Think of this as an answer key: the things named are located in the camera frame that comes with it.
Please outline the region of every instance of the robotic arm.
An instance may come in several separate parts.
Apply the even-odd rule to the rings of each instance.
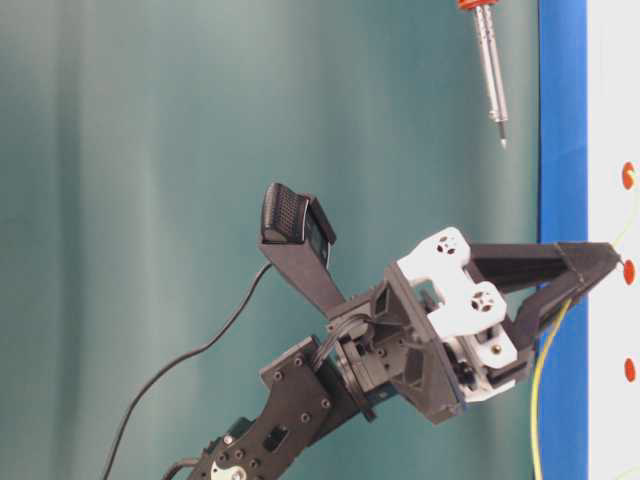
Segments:
[[[345,300],[328,273],[336,236],[317,198],[267,190],[260,249],[327,318],[266,366],[261,415],[206,447],[189,480],[275,480],[307,447],[401,395],[432,423],[529,375],[535,342],[561,306],[576,304],[620,261],[609,244],[469,244],[455,228],[423,240],[382,281]],[[430,282],[435,298],[416,288]],[[544,285],[516,318],[503,294]],[[337,361],[328,358],[335,350]]]

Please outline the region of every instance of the yellow wire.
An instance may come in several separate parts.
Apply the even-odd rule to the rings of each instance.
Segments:
[[[531,417],[531,455],[533,457],[533,471],[536,480],[542,480],[542,462],[540,461],[540,440],[538,434],[538,396],[540,392],[540,378],[542,376],[542,369],[544,368],[544,362],[547,359],[549,349],[553,343],[553,339],[562,325],[567,310],[571,306],[571,299],[567,300],[563,305],[558,315],[556,315],[553,321],[553,328],[547,340],[544,342],[542,352],[538,358],[535,371],[533,373],[533,386],[531,388],[531,405],[530,405],[530,417]]]
[[[631,469],[627,470],[626,472],[624,472],[619,477],[616,477],[616,480],[623,480],[625,478],[631,478],[630,475],[633,475],[634,473],[640,474],[640,467],[631,468]]]
[[[613,246],[617,248],[625,235],[629,232],[633,223],[635,222],[636,217],[638,216],[638,211],[640,209],[640,188],[636,185],[636,176],[633,171],[627,172],[633,181],[632,188],[635,189],[635,200],[633,203],[633,210],[631,212],[631,216],[627,221],[627,224],[624,227],[624,230],[616,237],[613,241]],[[540,357],[538,358],[538,363],[536,364],[535,371],[533,373],[533,385],[531,388],[531,405],[530,405],[530,419],[531,419],[531,456],[533,457],[533,471],[536,480],[543,480],[542,475],[542,461],[540,459],[540,435],[538,430],[538,401],[540,396],[540,379],[542,378],[542,370],[544,368],[545,361],[547,360],[547,355],[549,354],[549,349],[551,348],[551,344],[562,325],[562,321],[564,320],[569,307],[571,306],[571,299],[567,300],[558,312],[554,322],[553,328],[547,340],[542,347],[542,352],[540,353]],[[640,473],[640,468],[634,468],[631,470],[627,470],[622,475],[616,478],[616,480],[622,480],[627,478],[629,475],[633,475],[634,473]]]
[[[620,232],[620,235],[618,235],[612,243],[612,245],[616,248],[618,248],[618,245],[620,244],[622,239],[625,237],[625,235],[629,232],[629,230],[633,226],[633,223],[635,222],[636,217],[638,216],[638,209],[640,208],[640,188],[638,188],[636,185],[636,174],[634,171],[629,170],[627,172],[627,175],[631,177],[631,180],[632,180],[631,188],[633,188],[636,191],[635,192],[636,194],[633,202],[633,210],[631,211],[629,220],[627,220],[627,224],[625,225],[624,230]]]

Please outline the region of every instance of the black cable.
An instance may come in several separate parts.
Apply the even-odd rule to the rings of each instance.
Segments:
[[[162,480],[171,480],[183,468],[193,468],[198,464],[197,458],[183,458],[169,467],[169,470],[162,476]]]
[[[213,338],[209,340],[209,342],[207,342],[206,344],[202,345],[199,348],[196,348],[195,350],[191,350],[189,352],[183,353],[179,357],[174,358],[169,363],[167,363],[164,367],[162,367],[158,371],[158,373],[156,373],[153,377],[151,377],[151,379],[148,380],[147,383],[143,385],[143,387],[140,389],[138,394],[133,398],[133,400],[127,407],[124,417],[122,417],[122,420],[120,421],[120,425],[118,426],[118,430],[116,431],[116,436],[113,440],[113,444],[111,445],[111,449],[109,450],[109,454],[107,455],[107,461],[104,465],[104,470],[102,471],[102,475],[100,477],[102,480],[107,480],[107,478],[109,478],[109,474],[111,473],[111,468],[113,467],[113,462],[116,458],[116,453],[118,452],[118,447],[120,446],[120,441],[122,440],[122,435],[124,434],[124,429],[126,428],[127,423],[129,422],[129,417],[131,417],[131,413],[133,412],[133,409],[136,407],[136,405],[138,404],[142,396],[145,393],[147,393],[147,391],[153,386],[154,383],[156,383],[160,379],[160,377],[162,377],[165,373],[167,373],[173,367],[175,367],[181,362],[184,362],[185,360],[188,360],[191,357],[194,357],[204,352],[205,350],[208,350],[218,340],[220,340],[220,338],[225,333],[227,333],[227,330],[229,330],[231,325],[233,325],[233,323],[236,321],[238,316],[242,313],[244,308],[247,306],[247,303],[249,303],[249,300],[251,300],[251,296],[253,295],[253,292],[258,286],[260,279],[267,272],[267,270],[269,270],[270,267],[271,267],[270,263],[267,263],[262,266],[262,268],[258,271],[256,276],[253,278],[253,282],[251,282],[251,285],[249,286],[249,290],[247,291],[245,297],[242,299],[242,302],[240,302],[240,305],[238,306],[238,308],[236,308],[236,310],[233,312],[231,317],[229,317],[227,322],[222,326],[222,328],[218,331],[218,333],[216,333],[213,336]]]

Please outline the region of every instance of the cable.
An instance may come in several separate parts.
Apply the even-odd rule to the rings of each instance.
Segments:
[[[331,350],[336,345],[336,343],[340,340],[340,337],[345,335],[349,330],[354,327],[357,327],[364,322],[369,320],[369,317],[363,314],[354,315],[353,317],[348,318],[342,325],[340,325],[334,332],[331,332],[322,345],[316,350],[316,354],[313,356],[311,361],[311,367],[314,372],[320,370],[322,364],[327,359]]]
[[[222,326],[222,328],[218,331],[218,333],[216,333],[213,336],[213,338],[209,340],[209,342],[205,343],[201,347],[198,347],[194,350],[183,353],[179,357],[174,358],[169,363],[167,363],[164,367],[162,367],[153,377],[151,377],[151,379],[149,379],[147,383],[143,385],[143,387],[140,389],[140,391],[136,394],[136,396],[133,398],[133,400],[127,407],[127,410],[125,411],[125,414],[122,417],[122,420],[120,421],[120,425],[118,426],[118,429],[116,431],[116,436],[113,440],[113,444],[111,445],[111,449],[109,450],[109,453],[107,455],[107,460],[104,465],[104,470],[102,471],[102,475],[100,476],[102,480],[107,480],[107,478],[109,478],[109,474],[111,473],[111,468],[113,467],[113,462],[116,458],[116,454],[118,453],[118,447],[120,446],[120,441],[122,440],[122,436],[124,434],[124,429],[126,428],[127,423],[129,422],[129,418],[131,417],[131,413],[133,412],[133,409],[136,407],[136,405],[138,404],[142,396],[145,393],[147,393],[147,391],[160,379],[160,377],[162,377],[165,373],[167,373],[173,367],[175,367],[181,362],[184,362],[185,360],[188,360],[191,357],[195,357],[196,355],[204,352],[205,350],[208,350],[218,340],[220,340],[220,338],[225,333],[227,333],[227,330],[231,328],[231,326],[236,321],[238,316],[242,313],[244,308],[247,306],[247,303],[249,303],[249,300],[251,300],[253,292],[258,286],[258,283],[260,282],[260,280],[262,279],[262,276],[267,272],[267,270],[269,270],[270,267],[271,267],[271,263],[266,263],[265,265],[262,266],[262,268],[258,271],[258,273],[256,273],[256,276],[253,278],[253,281],[249,286],[249,290],[247,291],[246,295],[242,299],[242,302],[240,302],[240,305],[236,308],[236,310],[229,317],[229,319]]]
[[[162,476],[162,480],[171,480],[183,468],[193,468],[198,464],[197,458],[183,458],[169,467],[169,470]]]
[[[533,373],[533,386],[531,388],[531,405],[530,405],[530,417],[531,417],[531,455],[533,457],[533,471],[535,480],[542,480],[542,463],[540,461],[540,443],[538,435],[538,394],[540,392],[540,378],[542,376],[542,369],[544,368],[544,362],[547,359],[547,354],[553,343],[553,339],[562,325],[569,307],[571,306],[571,299],[564,302],[562,308],[556,315],[553,321],[553,328],[551,333],[547,337],[542,347],[542,352],[538,358],[535,371]]]
[[[616,480],[623,480],[625,478],[633,478],[631,475],[640,475],[640,467],[630,468],[626,472],[616,477]]]
[[[633,223],[635,222],[636,218],[638,217],[638,212],[640,211],[639,210],[640,209],[640,188],[638,188],[638,185],[636,184],[636,174],[635,174],[635,172],[633,170],[629,170],[627,172],[627,175],[629,175],[629,177],[631,178],[632,188],[636,192],[635,192],[634,201],[633,201],[633,210],[631,211],[631,215],[629,216],[629,220],[627,220],[627,224],[625,225],[625,227],[622,230],[622,232],[620,232],[620,235],[618,235],[616,237],[616,239],[612,243],[612,245],[615,248],[618,248],[618,245],[620,244],[620,242],[622,242],[622,239],[629,232],[629,230],[633,226]]]

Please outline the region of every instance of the orange screwdriver handle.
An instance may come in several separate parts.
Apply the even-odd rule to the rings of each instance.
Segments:
[[[498,0],[458,0],[458,7],[461,10],[473,10],[482,5],[495,5]]]

